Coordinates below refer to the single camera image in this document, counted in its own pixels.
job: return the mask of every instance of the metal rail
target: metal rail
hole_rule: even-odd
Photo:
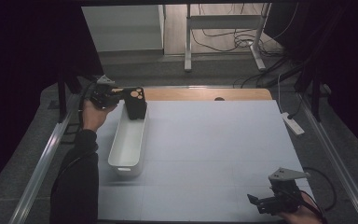
[[[328,159],[331,161],[333,168],[335,169],[343,187],[350,196],[354,208],[358,213],[358,185],[353,180],[353,177],[345,166],[343,160],[339,157],[336,147],[330,140],[326,130],[324,129],[324,126],[321,122],[318,122],[316,118],[312,115],[312,112],[310,111],[310,102],[307,98],[303,98],[302,100],[305,102],[303,107],[305,109],[308,119],[310,120],[312,128],[318,135],[318,138],[324,147],[324,151]]]
[[[48,143],[40,157],[39,162],[34,168],[34,172],[25,188],[25,191],[22,193],[19,203],[17,204],[16,209],[8,223],[24,223],[28,214],[31,210],[31,207],[34,203],[34,199],[37,195],[37,192],[42,185],[43,180],[45,179],[46,172],[51,164],[51,161],[54,157],[58,144],[62,138],[65,128],[68,125],[69,119],[71,118],[74,111],[76,111],[78,104],[79,96],[71,95],[69,97],[67,106],[68,113],[64,118],[62,123],[57,123],[54,128],[51,137],[48,140]]]

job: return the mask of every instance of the white table surface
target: white table surface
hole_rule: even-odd
[[[272,197],[268,176],[302,171],[275,101],[150,101],[142,173],[122,177],[107,159],[122,103],[97,132],[99,219],[262,222],[247,194]],[[307,179],[296,181],[311,194]]]

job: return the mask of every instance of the table leg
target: table leg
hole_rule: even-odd
[[[185,71],[191,72],[191,15],[190,4],[187,4],[187,17],[186,17],[186,51],[185,51]]]
[[[266,5],[263,8],[263,11],[261,12],[260,22],[258,24],[257,31],[255,33],[255,40],[253,41],[250,47],[259,71],[266,70],[266,66],[264,65],[263,60],[260,57],[260,49],[258,47],[258,42],[260,41],[260,36],[263,33],[264,24],[266,23],[267,14],[269,13],[269,6],[270,3],[266,3]]]

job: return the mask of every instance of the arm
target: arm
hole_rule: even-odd
[[[98,219],[98,154],[96,131],[115,106],[83,108],[83,130],[65,155],[50,197],[50,223],[95,223]]]

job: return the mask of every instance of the wooden table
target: wooden table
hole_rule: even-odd
[[[272,100],[266,89],[164,89],[145,88],[146,101],[212,101],[221,97],[227,101]]]

